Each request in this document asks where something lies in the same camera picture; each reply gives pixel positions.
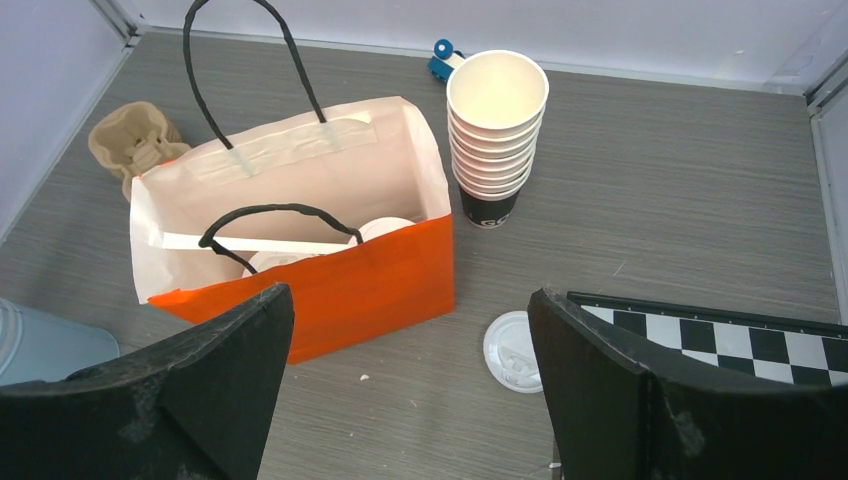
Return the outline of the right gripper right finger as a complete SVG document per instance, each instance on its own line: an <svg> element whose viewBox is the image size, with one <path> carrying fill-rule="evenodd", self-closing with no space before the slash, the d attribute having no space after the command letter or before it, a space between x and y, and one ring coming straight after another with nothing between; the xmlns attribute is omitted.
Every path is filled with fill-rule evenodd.
<svg viewBox="0 0 848 480"><path fill-rule="evenodd" d="M527 312L561 479L843 479L847 384L690 358L534 292Z"/></svg>

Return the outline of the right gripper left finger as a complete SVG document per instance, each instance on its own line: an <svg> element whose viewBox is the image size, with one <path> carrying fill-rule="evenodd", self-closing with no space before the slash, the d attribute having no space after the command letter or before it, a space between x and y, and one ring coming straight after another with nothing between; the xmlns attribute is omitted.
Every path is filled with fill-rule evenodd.
<svg viewBox="0 0 848 480"><path fill-rule="evenodd" d="M292 343L276 283L57 382L1 390L5 479L254 479Z"/></svg>

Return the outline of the orange paper bag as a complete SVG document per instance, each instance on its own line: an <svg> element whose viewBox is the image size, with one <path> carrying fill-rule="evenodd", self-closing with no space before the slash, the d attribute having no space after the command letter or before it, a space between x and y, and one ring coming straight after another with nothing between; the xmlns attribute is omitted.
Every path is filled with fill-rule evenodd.
<svg viewBox="0 0 848 480"><path fill-rule="evenodd" d="M449 185L421 111L399 97L311 109L214 139L132 181L138 299L201 324L287 284L300 363L455 306ZM414 225L363 241L380 217ZM316 257L257 273L257 252Z"/></svg>

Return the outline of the white plastic cup lid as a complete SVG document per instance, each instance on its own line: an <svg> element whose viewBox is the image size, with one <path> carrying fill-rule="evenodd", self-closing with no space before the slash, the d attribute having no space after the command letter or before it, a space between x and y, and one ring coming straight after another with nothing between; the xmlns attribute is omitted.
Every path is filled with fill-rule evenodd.
<svg viewBox="0 0 848 480"><path fill-rule="evenodd" d="M380 217L367 222L359 232L363 241L369 241L412 225L414 222L405 218Z"/></svg>

